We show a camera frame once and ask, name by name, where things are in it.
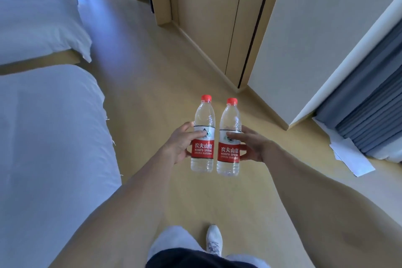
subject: bottle label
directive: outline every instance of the bottle label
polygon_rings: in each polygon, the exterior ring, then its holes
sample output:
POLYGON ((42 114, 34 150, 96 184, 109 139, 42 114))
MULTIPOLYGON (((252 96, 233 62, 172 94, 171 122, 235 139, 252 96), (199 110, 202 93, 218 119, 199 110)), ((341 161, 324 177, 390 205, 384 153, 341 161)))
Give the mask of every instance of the bottle label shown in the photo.
POLYGON ((227 136, 227 132, 241 133, 237 130, 221 129, 219 131, 219 144, 218 144, 218 161, 238 163, 240 162, 240 141, 231 139, 227 136))
POLYGON ((194 131, 205 130, 207 135, 192 142, 191 158, 214 158, 215 127, 194 126, 194 131))

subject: floor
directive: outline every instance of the floor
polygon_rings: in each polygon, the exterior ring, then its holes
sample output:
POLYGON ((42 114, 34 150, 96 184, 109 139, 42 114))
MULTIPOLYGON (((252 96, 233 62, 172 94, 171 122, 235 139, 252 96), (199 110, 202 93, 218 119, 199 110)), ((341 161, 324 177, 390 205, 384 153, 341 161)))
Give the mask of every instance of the floor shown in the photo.
MULTIPOLYGON (((173 25, 158 27, 148 4, 136 0, 79 0, 93 39, 93 62, 82 66, 106 96, 108 127, 123 182, 170 133, 192 120, 201 95, 212 95, 220 118, 237 97, 243 124, 273 139, 300 160, 366 195, 402 225, 402 166, 371 160, 376 170, 356 178, 335 160, 329 138, 311 120, 279 128, 248 93, 235 94, 173 25)), ((175 166, 159 231, 182 225, 205 246, 216 223, 224 255, 248 253, 276 267, 313 267, 264 164, 244 162, 237 178, 196 174, 190 161, 175 166)))

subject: white sneaker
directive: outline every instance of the white sneaker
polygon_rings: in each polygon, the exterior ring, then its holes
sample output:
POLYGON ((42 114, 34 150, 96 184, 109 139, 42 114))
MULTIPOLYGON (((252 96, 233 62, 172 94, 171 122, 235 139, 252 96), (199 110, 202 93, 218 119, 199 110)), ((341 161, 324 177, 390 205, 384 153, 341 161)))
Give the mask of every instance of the white sneaker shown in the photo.
POLYGON ((223 239, 217 225, 210 225, 207 232, 207 252, 222 256, 223 239))

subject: water bottle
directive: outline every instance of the water bottle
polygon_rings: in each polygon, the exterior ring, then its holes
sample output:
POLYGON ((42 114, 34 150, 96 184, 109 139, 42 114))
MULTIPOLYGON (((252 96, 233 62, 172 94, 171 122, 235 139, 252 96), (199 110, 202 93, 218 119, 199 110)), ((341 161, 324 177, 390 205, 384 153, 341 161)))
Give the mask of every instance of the water bottle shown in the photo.
POLYGON ((194 131, 205 130, 207 135, 193 140, 191 169, 196 172, 212 172, 214 168, 215 113, 212 97, 204 94, 195 113, 194 131))
POLYGON ((219 126, 218 162, 216 170, 224 176, 237 176, 240 170, 240 141, 231 139, 227 132, 241 133, 242 121, 237 99, 229 98, 219 126))

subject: shoelace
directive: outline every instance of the shoelace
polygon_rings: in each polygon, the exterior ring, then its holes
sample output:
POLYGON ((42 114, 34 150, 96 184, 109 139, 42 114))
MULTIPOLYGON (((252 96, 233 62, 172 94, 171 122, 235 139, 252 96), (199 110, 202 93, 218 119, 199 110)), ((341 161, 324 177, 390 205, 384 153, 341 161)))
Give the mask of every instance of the shoelace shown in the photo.
POLYGON ((219 254, 220 253, 219 252, 219 244, 214 242, 214 241, 210 241, 208 243, 208 253, 220 256, 220 254, 219 254))

